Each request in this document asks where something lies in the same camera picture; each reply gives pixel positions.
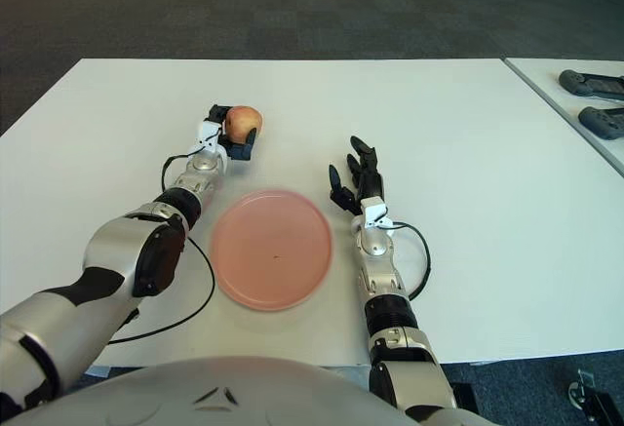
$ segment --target cable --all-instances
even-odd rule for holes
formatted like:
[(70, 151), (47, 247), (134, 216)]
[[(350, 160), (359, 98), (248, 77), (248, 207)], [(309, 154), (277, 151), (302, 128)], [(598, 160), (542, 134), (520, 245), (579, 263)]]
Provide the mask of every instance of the cable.
[[(218, 136), (220, 131), (221, 131), (221, 129), (219, 129), (216, 132), (216, 134), (214, 134), (213, 136), (209, 136), (209, 137), (205, 138), (204, 141), (208, 141), (211, 138), (214, 138), (214, 137)], [(160, 187), (161, 187), (163, 192), (165, 192), (165, 173), (167, 172), (167, 168), (169, 167), (169, 165), (174, 160), (178, 160), (178, 159), (181, 159), (181, 158), (189, 158), (189, 157), (199, 153), (204, 148), (206, 148), (206, 145), (202, 146), (201, 148), (199, 148), (196, 151), (188, 153), (187, 155), (175, 155), (175, 156), (170, 156), (169, 158), (167, 158), (167, 161), (163, 164), (163, 170), (162, 170), (161, 177), (160, 177)], [(211, 301), (211, 299), (213, 298), (213, 294), (215, 294), (215, 272), (213, 270), (213, 265), (211, 264), (210, 260), (208, 259), (208, 256), (204, 253), (204, 251), (202, 251), (202, 249), (197, 245), (197, 243), (195, 241), (193, 241), (193, 239), (190, 236), (187, 236), (186, 239), (193, 246), (195, 246), (195, 249), (197, 249), (197, 251), (199, 251), (199, 253), (202, 255), (202, 257), (204, 257), (204, 260), (206, 261), (206, 264), (208, 265), (208, 268), (211, 271), (211, 279), (213, 281), (213, 284), (211, 286), (211, 292), (208, 294), (208, 297), (206, 298), (206, 300), (202, 303), (201, 306), (199, 306), (195, 310), (195, 312), (193, 312), (192, 314), (186, 316), (184, 319), (180, 319), (179, 321), (174, 322), (173, 324), (169, 324), (168, 326), (160, 327), (159, 329), (148, 331), (146, 333), (141, 333), (139, 335), (129, 336), (129, 337), (126, 337), (126, 338), (118, 338), (116, 340), (111, 340), (111, 341), (109, 341), (107, 343), (108, 345), (116, 345), (117, 343), (126, 343), (128, 341), (141, 340), (142, 338), (147, 338), (148, 336), (153, 336), (153, 335), (156, 335), (158, 333), (162, 333), (163, 331), (174, 329), (174, 328), (176, 328), (178, 326), (181, 326), (185, 322), (190, 321), (197, 314), (202, 312), (204, 310), (204, 308), (208, 305), (208, 303)]]
[[(216, 131), (216, 134), (212, 135), (212, 136), (208, 136), (206, 138), (204, 138), (204, 142), (210, 140), (211, 138), (215, 138), (216, 136), (218, 136), (221, 132), (221, 128), (219, 128)], [(160, 174), (160, 188), (163, 192), (165, 192), (165, 173), (167, 172), (167, 169), (169, 168), (170, 164), (175, 161), (175, 160), (181, 160), (182, 158), (190, 158), (193, 155), (196, 155), (197, 153), (199, 153), (200, 151), (202, 151), (204, 148), (206, 148), (206, 145), (202, 146), (201, 148), (199, 148), (198, 150), (192, 151), (186, 155), (175, 155), (175, 156), (170, 156), (169, 158), (167, 158), (167, 161), (163, 164), (163, 170)]]
[(422, 235), (422, 233), (418, 231), (418, 228), (416, 228), (415, 226), (412, 226), (409, 223), (404, 223), (402, 221), (395, 221), (394, 224), (397, 224), (398, 226), (389, 226), (389, 227), (379, 226), (379, 229), (390, 230), (390, 229), (409, 228), (411, 231), (413, 231), (414, 233), (418, 235), (418, 238), (420, 238), (420, 241), (422, 242), (422, 247), (425, 249), (427, 267), (425, 268), (425, 274), (422, 276), (422, 280), (420, 281), (420, 284), (408, 296), (409, 300), (413, 301), (418, 297), (419, 294), (422, 293), (422, 291), (427, 286), (427, 282), (429, 281), (429, 275), (431, 275), (431, 253), (429, 252), (429, 246), (427, 245), (427, 240)]
[(184, 319), (180, 319), (179, 321), (174, 322), (173, 324), (169, 324), (168, 326), (164, 326), (164, 327), (161, 327), (161, 328), (156, 329), (156, 330), (148, 331), (148, 332), (142, 333), (140, 335), (129, 336), (127, 338), (118, 338), (116, 340), (111, 340), (111, 341), (108, 342), (109, 345), (115, 345), (117, 343), (126, 343), (127, 341), (141, 340), (142, 338), (147, 338), (148, 336), (156, 335), (157, 333), (162, 333), (163, 331), (166, 331), (166, 330), (173, 329), (175, 327), (181, 326), (182, 324), (184, 324), (185, 322), (190, 321), (197, 314), (202, 312), (202, 310), (204, 310), (204, 308), (211, 301), (211, 299), (213, 298), (213, 294), (215, 294), (215, 272), (213, 270), (213, 266), (211, 265), (211, 262), (208, 259), (208, 256), (204, 253), (204, 251), (201, 250), (201, 248), (197, 245), (197, 243), (195, 241), (193, 241), (193, 239), (190, 238), (190, 237), (186, 238), (186, 239), (188, 239), (188, 241), (193, 246), (195, 246), (195, 249), (197, 249), (197, 251), (199, 251), (199, 253), (202, 255), (202, 257), (204, 257), (204, 260), (206, 260), (206, 263), (208, 264), (208, 268), (211, 271), (211, 279), (213, 281), (213, 284), (211, 286), (211, 292), (208, 294), (208, 297), (206, 298), (206, 300), (202, 303), (201, 306), (199, 306), (195, 310), (195, 312), (193, 312), (192, 314), (186, 316)]

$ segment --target dark floor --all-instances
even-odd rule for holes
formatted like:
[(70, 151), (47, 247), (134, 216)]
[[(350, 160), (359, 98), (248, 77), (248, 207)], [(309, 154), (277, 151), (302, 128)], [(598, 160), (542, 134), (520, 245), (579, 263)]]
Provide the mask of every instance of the dark floor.
[[(624, 0), (0, 0), (0, 10), (0, 133), (80, 58), (624, 59)], [(508, 426), (587, 424), (566, 399), (577, 368), (624, 410), (624, 352), (445, 367)]]

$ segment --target red apple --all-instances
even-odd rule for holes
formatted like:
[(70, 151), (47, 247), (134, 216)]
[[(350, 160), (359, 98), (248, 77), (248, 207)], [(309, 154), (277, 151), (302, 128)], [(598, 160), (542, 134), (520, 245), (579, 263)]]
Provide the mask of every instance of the red apple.
[(234, 143), (245, 143), (247, 135), (256, 129), (256, 135), (262, 128), (262, 115), (252, 107), (234, 106), (225, 116), (225, 134)]

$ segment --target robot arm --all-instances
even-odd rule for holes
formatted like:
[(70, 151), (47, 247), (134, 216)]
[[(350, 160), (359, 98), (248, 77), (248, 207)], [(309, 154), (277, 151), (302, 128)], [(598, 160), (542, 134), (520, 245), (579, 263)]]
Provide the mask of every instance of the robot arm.
[(186, 236), (213, 197), (227, 156), (251, 157), (255, 129), (246, 145), (219, 136), (226, 112), (213, 107), (191, 150), (200, 151), (171, 187), (95, 233), (77, 282), (38, 292), (2, 315), (2, 419), (59, 396), (137, 315), (141, 300), (171, 284)]
[(425, 333), (418, 328), (401, 275), (393, 263), (393, 222), (383, 202), (383, 181), (374, 148), (351, 137), (360, 156), (347, 165), (357, 195), (343, 187), (330, 166), (331, 199), (352, 212), (358, 286), (369, 329), (370, 391), (418, 421), (456, 408), (452, 389)]

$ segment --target white table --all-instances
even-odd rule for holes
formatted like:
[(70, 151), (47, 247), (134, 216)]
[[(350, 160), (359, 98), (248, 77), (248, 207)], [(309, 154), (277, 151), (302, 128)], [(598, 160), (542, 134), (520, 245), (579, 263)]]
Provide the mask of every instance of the white table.
[[(241, 195), (288, 187), (328, 218), (331, 271), (280, 313), (217, 291), (188, 324), (108, 347), (97, 364), (367, 363), (351, 217), (328, 197), (328, 163), (346, 182), (352, 134), (377, 148), (390, 215), (429, 241), (432, 278), (413, 309), (442, 362), (624, 348), (624, 180), (497, 59), (80, 61), (0, 138), (1, 308), (74, 281), (92, 233), (158, 195), (163, 161), (188, 148), (214, 102), (255, 106), (265, 125), (192, 236), (207, 243)], [(415, 281), (419, 246), (397, 236), (397, 266)], [(174, 284), (120, 334), (187, 315), (207, 290), (188, 247)]]
[(624, 61), (555, 58), (508, 58), (506, 61), (564, 119), (570, 122), (615, 169), (624, 175), (624, 138), (602, 140), (585, 129), (578, 120), (578, 114), (587, 106), (612, 109), (624, 107), (624, 101), (576, 97), (559, 84), (559, 74), (568, 68), (580, 73), (597, 73), (620, 77), (624, 75)]

